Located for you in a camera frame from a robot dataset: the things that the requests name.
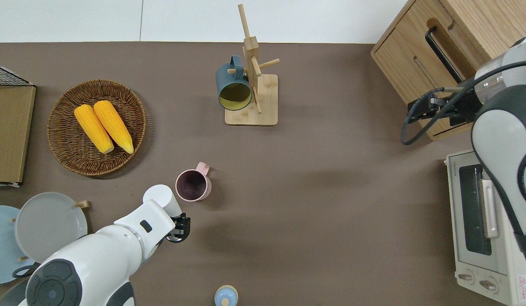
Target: warning label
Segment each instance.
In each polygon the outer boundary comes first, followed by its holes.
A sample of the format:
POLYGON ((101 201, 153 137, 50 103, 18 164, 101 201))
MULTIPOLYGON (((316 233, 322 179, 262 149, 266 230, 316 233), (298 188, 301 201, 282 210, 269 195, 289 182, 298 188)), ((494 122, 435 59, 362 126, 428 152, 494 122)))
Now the warning label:
POLYGON ((517 275, 518 300, 526 302, 526 275, 517 275))

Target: oven door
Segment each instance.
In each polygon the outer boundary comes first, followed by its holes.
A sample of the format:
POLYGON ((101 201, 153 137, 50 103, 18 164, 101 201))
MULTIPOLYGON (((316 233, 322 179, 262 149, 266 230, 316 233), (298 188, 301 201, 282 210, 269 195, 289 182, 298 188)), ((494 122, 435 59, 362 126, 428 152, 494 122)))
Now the oven door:
POLYGON ((502 204, 473 152, 450 157, 448 167, 456 237, 462 263, 507 275, 502 204))

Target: mug handle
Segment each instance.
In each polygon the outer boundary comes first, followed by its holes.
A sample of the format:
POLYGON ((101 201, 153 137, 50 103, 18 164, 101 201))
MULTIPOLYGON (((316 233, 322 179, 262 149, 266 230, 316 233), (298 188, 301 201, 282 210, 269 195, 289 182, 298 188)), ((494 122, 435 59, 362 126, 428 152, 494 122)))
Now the mug handle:
POLYGON ((242 62, 240 61, 240 56, 238 55, 231 56, 230 65, 234 66, 234 68, 236 69, 236 72, 234 72, 234 79, 238 79, 238 80, 242 79, 244 77, 244 67, 242 66, 242 62))
POLYGON ((36 271, 36 269, 40 266, 39 263, 33 263, 32 265, 30 266, 24 266, 24 267, 20 267, 19 269, 16 269, 15 271, 13 271, 13 273, 11 274, 12 277, 14 278, 22 278, 22 277, 28 277, 28 276, 31 276, 32 273, 34 273, 34 271, 36 271), (26 270, 25 273, 21 274, 21 275, 18 275, 19 272, 21 271, 24 271, 26 270))
POLYGON ((199 162, 195 170, 202 173, 203 175, 206 175, 208 174, 208 170, 210 170, 210 166, 203 162, 199 162))

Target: black drawer handle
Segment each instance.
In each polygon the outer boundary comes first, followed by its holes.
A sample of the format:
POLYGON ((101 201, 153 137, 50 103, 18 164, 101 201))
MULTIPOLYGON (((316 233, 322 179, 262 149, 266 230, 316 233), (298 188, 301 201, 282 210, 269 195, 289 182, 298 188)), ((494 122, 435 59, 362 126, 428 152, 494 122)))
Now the black drawer handle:
POLYGON ((436 26, 429 29, 426 33, 426 41, 433 50, 433 52, 436 54, 440 62, 445 66, 446 70, 450 73, 450 75, 454 78, 456 83, 461 83, 463 81, 463 78, 459 75, 459 72, 455 69, 455 67, 451 64, 450 60, 446 57, 444 52, 440 50, 440 47, 436 44, 435 40, 431 36, 431 33, 434 32, 437 29, 436 26))

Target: oven handle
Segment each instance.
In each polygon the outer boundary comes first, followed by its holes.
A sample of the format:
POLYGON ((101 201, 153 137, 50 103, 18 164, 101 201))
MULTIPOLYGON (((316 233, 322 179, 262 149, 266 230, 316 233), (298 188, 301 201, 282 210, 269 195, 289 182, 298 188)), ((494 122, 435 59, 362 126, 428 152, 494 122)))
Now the oven handle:
POLYGON ((499 236, 498 221, 495 215, 494 183, 491 180, 482 180, 484 235, 486 238, 499 236))

